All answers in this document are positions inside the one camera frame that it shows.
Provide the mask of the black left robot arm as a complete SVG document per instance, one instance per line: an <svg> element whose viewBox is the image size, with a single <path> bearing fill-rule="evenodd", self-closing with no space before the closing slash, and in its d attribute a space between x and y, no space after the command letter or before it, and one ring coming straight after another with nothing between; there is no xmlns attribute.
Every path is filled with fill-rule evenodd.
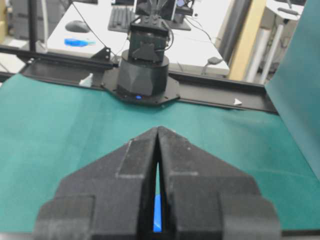
<svg viewBox="0 0 320 240"><path fill-rule="evenodd" d="M137 0L129 25L129 48L119 71L105 76L108 89L148 105L176 99L165 51L173 43L166 20L173 0ZM65 176L39 210L36 240L139 240L153 229L158 128L153 127L100 159Z"/></svg>

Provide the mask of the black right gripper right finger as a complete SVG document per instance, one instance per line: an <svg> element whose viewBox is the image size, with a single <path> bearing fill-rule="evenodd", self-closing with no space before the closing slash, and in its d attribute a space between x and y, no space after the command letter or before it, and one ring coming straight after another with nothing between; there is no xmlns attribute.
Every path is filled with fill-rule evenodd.
<svg viewBox="0 0 320 240"><path fill-rule="evenodd" d="M278 240L281 224L255 179L158 128L164 223L173 240Z"/></svg>

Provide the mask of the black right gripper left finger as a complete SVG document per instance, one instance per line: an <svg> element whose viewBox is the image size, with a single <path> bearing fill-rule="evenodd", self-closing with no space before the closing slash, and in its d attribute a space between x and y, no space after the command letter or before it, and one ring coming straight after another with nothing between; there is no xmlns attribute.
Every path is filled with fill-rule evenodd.
<svg viewBox="0 0 320 240"><path fill-rule="evenodd" d="M36 240L138 240L153 229L158 130L65 176L39 209Z"/></svg>

